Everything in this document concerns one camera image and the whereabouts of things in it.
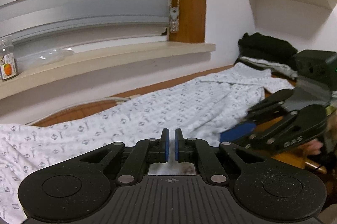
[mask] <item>white patterned fabric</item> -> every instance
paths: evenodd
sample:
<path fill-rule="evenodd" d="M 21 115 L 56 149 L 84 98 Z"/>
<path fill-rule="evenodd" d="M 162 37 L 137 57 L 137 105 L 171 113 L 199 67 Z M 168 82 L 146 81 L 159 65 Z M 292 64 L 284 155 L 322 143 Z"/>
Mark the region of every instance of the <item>white patterned fabric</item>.
<path fill-rule="evenodd" d="M 20 182 L 30 173 L 115 141 L 134 146 L 159 138 L 170 129 L 170 161 L 153 164 L 151 174 L 193 174 L 193 165 L 174 160 L 174 130 L 218 146 L 220 133 L 235 126 L 250 106 L 274 93 L 292 88 L 242 63 L 233 68 L 165 90 L 135 98 L 98 114 L 48 128 L 0 125 L 0 217 L 10 224 L 26 219 L 17 197 Z"/>

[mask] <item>gray folded garment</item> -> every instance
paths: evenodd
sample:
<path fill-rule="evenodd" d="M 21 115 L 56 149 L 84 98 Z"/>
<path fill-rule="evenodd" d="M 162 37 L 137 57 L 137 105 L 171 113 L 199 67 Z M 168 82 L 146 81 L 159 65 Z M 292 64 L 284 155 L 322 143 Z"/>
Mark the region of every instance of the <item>gray folded garment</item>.
<path fill-rule="evenodd" d="M 253 59 L 253 58 L 248 58 L 244 56 L 240 57 L 239 60 L 245 63 L 253 64 L 257 67 L 271 69 L 273 72 L 278 72 L 293 80 L 297 79 L 298 77 L 298 73 L 295 70 L 291 69 L 286 64 L 279 64 L 279 63 L 274 63 L 271 61 Z"/>

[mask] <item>screw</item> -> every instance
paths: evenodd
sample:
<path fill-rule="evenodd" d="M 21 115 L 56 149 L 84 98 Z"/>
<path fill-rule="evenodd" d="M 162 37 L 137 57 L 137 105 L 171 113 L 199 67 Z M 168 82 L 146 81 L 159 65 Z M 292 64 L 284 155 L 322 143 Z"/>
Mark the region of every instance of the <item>screw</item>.
<path fill-rule="evenodd" d="M 132 175 L 121 175 L 120 177 L 118 177 L 118 181 L 120 183 L 130 183 L 134 181 L 134 177 Z"/>
<path fill-rule="evenodd" d="M 275 140 L 273 138 L 270 138 L 269 140 L 267 140 L 267 144 L 272 144 L 274 142 L 275 142 Z"/>
<path fill-rule="evenodd" d="M 227 180 L 227 177 L 225 177 L 224 175 L 212 175 L 211 176 L 211 181 L 215 183 L 223 183 L 226 180 Z"/>

